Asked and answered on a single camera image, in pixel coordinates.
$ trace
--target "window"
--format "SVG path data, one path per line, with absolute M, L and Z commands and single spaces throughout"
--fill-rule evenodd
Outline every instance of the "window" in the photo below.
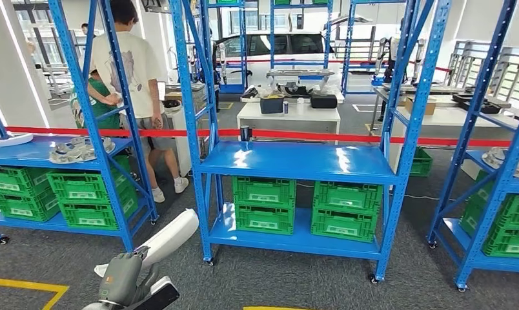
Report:
M 288 53 L 286 35 L 275 35 L 275 55 Z M 269 55 L 271 53 L 269 35 L 254 35 L 250 38 L 249 56 Z
M 290 41 L 292 42 L 292 54 L 324 53 L 320 34 L 292 34 Z
M 241 38 L 231 37 L 221 41 L 225 45 L 225 57 L 240 57 L 241 55 Z M 219 48 L 216 49 L 216 57 L 219 59 Z

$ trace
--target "white workbench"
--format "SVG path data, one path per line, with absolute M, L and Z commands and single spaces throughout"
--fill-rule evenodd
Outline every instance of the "white workbench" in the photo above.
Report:
M 315 133 L 340 133 L 340 113 L 336 108 L 311 108 L 305 104 L 298 114 L 297 103 L 290 103 L 288 114 L 262 114 L 259 102 L 248 102 L 237 115 L 237 126 Z
M 398 112 L 402 113 L 407 119 L 410 118 L 410 113 L 405 107 L 398 107 Z M 500 120 L 508 125 L 517 127 L 519 121 L 503 114 L 490 114 L 494 119 Z M 420 137 L 425 138 L 459 138 L 465 119 L 467 117 L 467 111 L 462 108 L 456 107 L 440 107 L 434 110 L 433 115 L 425 115 L 423 117 L 423 124 L 421 127 Z M 406 127 L 398 119 L 394 118 L 393 132 L 394 137 L 404 137 Z M 483 118 L 476 120 L 476 126 L 473 130 L 472 139 L 487 139 L 487 140 L 510 140 L 513 137 L 513 133 L 505 128 L 502 128 L 494 123 L 486 121 Z M 394 172 L 398 167 L 398 161 L 400 160 L 400 152 L 402 151 L 402 144 L 391 143 L 389 148 L 389 164 L 391 165 Z M 473 163 L 471 160 L 465 160 L 461 166 L 462 170 L 465 171 L 470 177 L 476 179 L 479 166 Z

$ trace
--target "floor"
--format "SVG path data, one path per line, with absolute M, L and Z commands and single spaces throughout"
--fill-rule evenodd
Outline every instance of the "floor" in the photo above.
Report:
M 368 105 L 373 97 L 355 96 L 348 101 Z M 341 132 L 365 134 L 364 124 L 371 120 L 371 113 L 357 112 L 352 104 L 339 106 Z M 231 109 L 222 110 L 220 127 L 235 127 L 235 115 L 241 107 L 235 102 Z M 440 193 L 452 152 L 428 152 L 434 157 L 431 175 L 412 178 L 408 195 L 435 198 Z M 162 174 L 164 167 L 158 169 Z M 185 208 L 194 207 L 193 189 L 177 196 L 170 194 L 169 179 L 163 186 L 167 202 L 158 206 L 161 219 L 156 226 L 144 225 L 136 244 Z M 224 184 L 224 197 L 230 200 L 229 180 Z M 461 175 L 455 195 L 470 184 L 471 180 Z M 311 197 L 311 188 L 298 187 L 298 201 Z M 180 299 L 167 309 L 240 310 L 253 305 L 311 310 L 519 309 L 516 273 L 474 271 L 469 279 L 471 290 L 456 291 L 452 281 L 456 268 L 448 254 L 443 249 L 430 250 L 425 244 L 435 206 L 436 200 L 406 197 L 386 281 L 376 285 L 367 280 L 373 263 L 348 258 L 220 246 L 215 248 L 216 265 L 209 267 L 201 261 L 201 242 L 196 233 L 161 263 L 161 270 L 181 292 Z M 111 237 L 4 227 L 1 231 L 11 237 L 11 242 L 0 245 L 0 278 L 69 286 L 52 309 L 78 310 L 94 302 L 100 281 L 92 271 L 94 266 L 107 263 L 123 251 L 121 242 Z M 42 309 L 53 296 L 44 291 L 0 287 L 0 310 Z

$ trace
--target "white plastic part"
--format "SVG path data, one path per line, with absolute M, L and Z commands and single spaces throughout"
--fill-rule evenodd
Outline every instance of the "white plastic part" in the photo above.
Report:
M 33 134 L 21 134 L 18 136 L 9 136 L 7 139 L 0 139 L 0 147 L 11 147 L 13 145 L 20 145 L 32 141 Z
M 149 247 L 147 256 L 143 260 L 142 270 L 168 257 L 186 242 L 199 227 L 199 218 L 193 209 L 183 211 L 161 231 L 149 238 L 140 247 Z M 94 272 L 104 277 L 108 264 L 97 265 Z

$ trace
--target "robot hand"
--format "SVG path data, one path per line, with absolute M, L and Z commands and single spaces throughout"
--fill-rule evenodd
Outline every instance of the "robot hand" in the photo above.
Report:
M 159 278 L 158 262 L 172 254 L 197 230 L 199 219 L 192 209 L 182 212 L 161 231 L 131 253 L 119 254 L 95 272 L 102 276 L 99 302 L 83 310 L 164 309 L 179 293 L 168 277 Z M 150 267 L 147 277 L 137 285 L 142 269 Z

